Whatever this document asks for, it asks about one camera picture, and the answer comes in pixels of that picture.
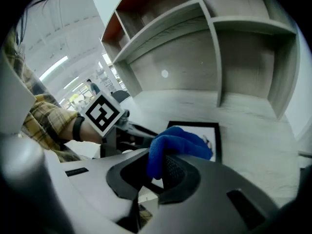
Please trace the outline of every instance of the black picture frame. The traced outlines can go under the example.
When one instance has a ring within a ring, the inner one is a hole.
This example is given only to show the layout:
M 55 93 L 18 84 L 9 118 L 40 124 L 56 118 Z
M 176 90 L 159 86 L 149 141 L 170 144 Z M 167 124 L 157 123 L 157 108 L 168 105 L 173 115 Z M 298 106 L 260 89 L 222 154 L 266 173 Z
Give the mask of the black picture frame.
M 214 128 L 215 134 L 215 161 L 222 163 L 222 146 L 219 123 L 212 122 L 189 122 L 189 121 L 169 121 L 167 128 L 172 126 L 188 127 L 210 127 Z

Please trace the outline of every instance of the white dot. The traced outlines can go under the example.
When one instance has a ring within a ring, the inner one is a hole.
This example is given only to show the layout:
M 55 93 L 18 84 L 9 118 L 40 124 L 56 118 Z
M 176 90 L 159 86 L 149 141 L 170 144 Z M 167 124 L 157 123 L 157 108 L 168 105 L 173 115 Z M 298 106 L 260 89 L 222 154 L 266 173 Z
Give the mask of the white dot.
M 168 75 L 169 75 L 169 73 L 168 73 L 167 70 L 164 69 L 163 71 L 161 71 L 161 76 L 162 76 L 162 77 L 167 78 Z

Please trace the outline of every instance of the plaid shirt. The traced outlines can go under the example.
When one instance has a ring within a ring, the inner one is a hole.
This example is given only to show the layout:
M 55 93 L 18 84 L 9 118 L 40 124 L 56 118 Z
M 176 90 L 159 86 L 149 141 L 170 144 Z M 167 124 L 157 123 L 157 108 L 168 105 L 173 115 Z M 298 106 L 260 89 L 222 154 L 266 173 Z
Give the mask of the plaid shirt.
M 54 151 L 61 162 L 80 160 L 59 138 L 64 127 L 77 117 L 77 112 L 60 107 L 46 87 L 25 65 L 23 57 L 16 53 L 16 35 L 12 31 L 4 44 L 4 51 L 11 67 L 36 97 L 36 102 L 24 121 L 21 131 L 38 142 L 42 148 Z

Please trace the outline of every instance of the shelf unit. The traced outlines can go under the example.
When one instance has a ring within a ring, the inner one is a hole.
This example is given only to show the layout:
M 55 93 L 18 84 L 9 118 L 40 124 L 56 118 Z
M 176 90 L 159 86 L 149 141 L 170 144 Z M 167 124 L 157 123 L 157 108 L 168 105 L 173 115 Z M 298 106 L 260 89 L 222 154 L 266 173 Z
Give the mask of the shelf unit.
M 281 118 L 297 80 L 296 27 L 275 0 L 122 0 L 102 42 L 132 96 L 216 91 L 222 106 L 239 93 Z

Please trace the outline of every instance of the black and white square marker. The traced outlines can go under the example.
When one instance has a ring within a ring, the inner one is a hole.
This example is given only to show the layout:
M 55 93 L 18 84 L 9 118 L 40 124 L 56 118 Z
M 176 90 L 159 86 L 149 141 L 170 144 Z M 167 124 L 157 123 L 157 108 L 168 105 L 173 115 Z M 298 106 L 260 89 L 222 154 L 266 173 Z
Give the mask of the black and white square marker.
M 101 92 L 89 103 L 82 114 L 103 137 L 122 116 L 123 112 L 117 101 Z

